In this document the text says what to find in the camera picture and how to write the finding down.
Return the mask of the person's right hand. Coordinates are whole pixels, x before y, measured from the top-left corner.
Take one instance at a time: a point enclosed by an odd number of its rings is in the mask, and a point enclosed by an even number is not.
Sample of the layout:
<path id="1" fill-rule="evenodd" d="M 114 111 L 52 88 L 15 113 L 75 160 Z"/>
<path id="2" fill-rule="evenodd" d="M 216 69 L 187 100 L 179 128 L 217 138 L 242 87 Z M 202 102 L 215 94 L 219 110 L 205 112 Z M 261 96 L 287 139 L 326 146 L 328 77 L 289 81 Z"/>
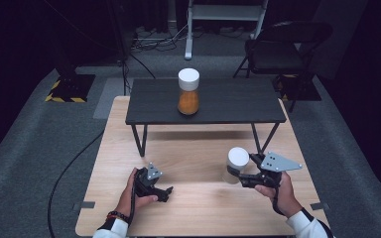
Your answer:
<path id="1" fill-rule="evenodd" d="M 262 195 L 269 197 L 271 201 L 277 198 L 277 207 L 287 218 L 292 217 L 303 208 L 295 197 L 291 177 L 286 172 L 282 172 L 279 192 L 260 184 L 256 185 L 255 189 Z"/>

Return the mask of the black folding chair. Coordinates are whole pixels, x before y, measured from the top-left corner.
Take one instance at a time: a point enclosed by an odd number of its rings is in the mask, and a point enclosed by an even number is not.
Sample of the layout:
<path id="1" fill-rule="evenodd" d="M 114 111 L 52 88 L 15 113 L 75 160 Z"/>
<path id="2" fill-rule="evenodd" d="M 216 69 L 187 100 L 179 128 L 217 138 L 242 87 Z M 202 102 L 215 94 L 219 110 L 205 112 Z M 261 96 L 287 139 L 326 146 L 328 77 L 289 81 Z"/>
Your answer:
<path id="1" fill-rule="evenodd" d="M 263 29 L 255 39 L 245 42 L 245 56 L 233 76 L 245 71 L 245 77 L 254 74 L 275 74 L 276 82 L 284 75 L 296 77 L 296 88 L 291 92 L 294 110 L 305 85 L 312 75 L 309 67 L 315 50 L 333 33 L 326 22 L 285 21 Z"/>

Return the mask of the black shelf table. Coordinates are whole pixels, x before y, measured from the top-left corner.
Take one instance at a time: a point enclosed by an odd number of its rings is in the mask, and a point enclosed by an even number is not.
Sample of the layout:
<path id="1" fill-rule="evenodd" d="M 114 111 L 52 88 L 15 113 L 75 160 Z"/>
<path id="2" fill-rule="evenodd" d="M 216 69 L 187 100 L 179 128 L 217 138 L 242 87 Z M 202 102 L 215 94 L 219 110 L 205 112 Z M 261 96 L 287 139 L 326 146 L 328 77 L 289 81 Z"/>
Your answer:
<path id="1" fill-rule="evenodd" d="M 175 79 L 137 79 L 133 83 L 125 123 L 138 125 L 249 124 L 287 121 L 272 83 L 252 79 L 204 79 L 198 87 L 199 108 L 179 112 Z"/>

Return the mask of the clear jar with orange powder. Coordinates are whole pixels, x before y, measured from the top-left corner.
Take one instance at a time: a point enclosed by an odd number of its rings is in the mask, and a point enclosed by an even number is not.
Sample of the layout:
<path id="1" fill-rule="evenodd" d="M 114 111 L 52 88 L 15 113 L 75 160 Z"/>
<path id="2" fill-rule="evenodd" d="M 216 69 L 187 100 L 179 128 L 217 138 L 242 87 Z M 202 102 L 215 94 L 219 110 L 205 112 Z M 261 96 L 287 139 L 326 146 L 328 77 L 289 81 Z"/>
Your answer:
<path id="1" fill-rule="evenodd" d="M 178 110 L 185 115 L 192 115 L 197 112 L 199 106 L 198 99 L 199 72 L 194 68 L 184 68 L 179 72 L 180 98 Z"/>

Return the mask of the person's left hand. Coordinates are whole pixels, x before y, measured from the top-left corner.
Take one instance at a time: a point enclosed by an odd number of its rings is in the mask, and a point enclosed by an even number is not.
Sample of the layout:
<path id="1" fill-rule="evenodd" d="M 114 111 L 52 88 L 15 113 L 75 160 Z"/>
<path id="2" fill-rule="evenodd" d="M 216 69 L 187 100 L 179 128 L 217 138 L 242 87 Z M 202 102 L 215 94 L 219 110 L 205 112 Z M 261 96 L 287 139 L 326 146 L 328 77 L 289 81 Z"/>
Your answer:
<path id="1" fill-rule="evenodd" d="M 132 188 L 134 185 L 134 179 L 135 174 L 137 173 L 138 169 L 134 168 L 131 172 L 128 181 L 126 183 L 126 186 L 124 190 L 122 191 L 119 201 L 115 207 L 115 211 L 120 212 L 121 214 L 130 217 L 131 216 L 131 209 L 132 209 Z M 142 208 L 148 204 L 151 204 L 153 202 L 156 202 L 158 200 L 158 197 L 156 195 L 148 195 L 143 197 L 137 197 L 135 199 L 135 209 Z"/>

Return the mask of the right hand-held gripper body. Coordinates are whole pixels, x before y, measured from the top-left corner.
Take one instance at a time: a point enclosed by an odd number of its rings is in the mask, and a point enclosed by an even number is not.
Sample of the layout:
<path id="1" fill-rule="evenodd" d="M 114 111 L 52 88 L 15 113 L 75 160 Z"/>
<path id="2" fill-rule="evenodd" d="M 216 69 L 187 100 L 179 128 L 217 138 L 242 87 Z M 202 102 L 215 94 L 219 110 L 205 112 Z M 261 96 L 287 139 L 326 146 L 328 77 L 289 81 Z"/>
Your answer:
<path id="1" fill-rule="evenodd" d="M 302 164 L 273 152 L 260 155 L 262 156 L 262 164 L 256 165 L 260 172 L 257 175 L 242 175 L 241 184 L 243 187 L 254 188 L 260 184 L 275 188 L 280 184 L 282 172 L 300 170 L 303 167 Z"/>

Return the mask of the grey floor mat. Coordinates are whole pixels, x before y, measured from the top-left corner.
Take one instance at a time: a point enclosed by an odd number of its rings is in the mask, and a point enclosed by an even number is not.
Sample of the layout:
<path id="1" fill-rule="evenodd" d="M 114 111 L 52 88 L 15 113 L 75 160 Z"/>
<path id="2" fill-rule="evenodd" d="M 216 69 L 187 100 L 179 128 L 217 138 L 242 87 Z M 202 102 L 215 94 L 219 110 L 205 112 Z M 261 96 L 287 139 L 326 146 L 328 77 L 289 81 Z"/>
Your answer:
<path id="1" fill-rule="evenodd" d="M 94 110 L 94 119 L 107 119 L 114 99 L 117 96 L 128 96 L 130 90 L 124 86 L 124 81 L 120 77 L 108 77 L 100 94 L 98 103 Z"/>

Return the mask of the white metal stand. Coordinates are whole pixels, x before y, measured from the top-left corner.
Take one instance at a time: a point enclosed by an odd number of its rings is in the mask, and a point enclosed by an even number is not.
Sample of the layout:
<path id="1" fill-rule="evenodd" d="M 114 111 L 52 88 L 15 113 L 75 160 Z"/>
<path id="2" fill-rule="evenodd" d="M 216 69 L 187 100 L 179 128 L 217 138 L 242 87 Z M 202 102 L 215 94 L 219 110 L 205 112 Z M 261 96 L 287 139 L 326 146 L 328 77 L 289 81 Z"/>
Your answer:
<path id="1" fill-rule="evenodd" d="M 188 33 L 185 48 L 185 60 L 191 60 L 192 58 L 192 23 L 194 20 L 256 22 L 256 29 L 250 35 L 251 39 L 255 39 L 262 30 L 268 3 L 269 0 L 261 0 L 261 3 L 255 6 L 200 5 L 194 4 L 193 0 L 189 0 L 187 10 Z"/>

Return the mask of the black base with hazard stripes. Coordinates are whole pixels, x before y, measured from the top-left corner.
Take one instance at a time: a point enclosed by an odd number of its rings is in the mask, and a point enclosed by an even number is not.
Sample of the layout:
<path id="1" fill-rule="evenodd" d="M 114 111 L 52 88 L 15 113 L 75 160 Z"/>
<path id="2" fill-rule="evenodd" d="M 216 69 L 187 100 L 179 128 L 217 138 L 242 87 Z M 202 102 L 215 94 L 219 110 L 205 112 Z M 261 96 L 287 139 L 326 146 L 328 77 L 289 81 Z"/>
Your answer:
<path id="1" fill-rule="evenodd" d="M 77 74 L 72 68 L 68 70 L 56 68 L 56 71 L 59 74 L 59 77 L 53 84 L 45 101 L 86 102 L 88 92 L 95 80 L 95 75 Z"/>
<path id="2" fill-rule="evenodd" d="M 321 101 L 314 83 L 309 80 L 299 84 L 296 74 L 281 74 L 272 79 L 272 83 L 278 96 L 283 101 Z"/>

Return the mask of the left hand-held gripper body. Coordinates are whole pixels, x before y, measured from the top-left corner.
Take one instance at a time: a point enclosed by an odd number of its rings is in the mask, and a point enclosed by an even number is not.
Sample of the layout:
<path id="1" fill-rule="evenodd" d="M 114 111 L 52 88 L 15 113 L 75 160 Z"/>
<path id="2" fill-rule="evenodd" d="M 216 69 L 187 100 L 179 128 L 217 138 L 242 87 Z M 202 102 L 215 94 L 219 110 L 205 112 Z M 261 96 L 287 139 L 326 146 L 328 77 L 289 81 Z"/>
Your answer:
<path id="1" fill-rule="evenodd" d="M 162 189 L 156 188 L 155 184 L 162 175 L 153 163 L 148 167 L 139 169 L 135 177 L 135 192 L 139 197 L 156 195 L 159 199 L 160 195 L 166 194 Z"/>

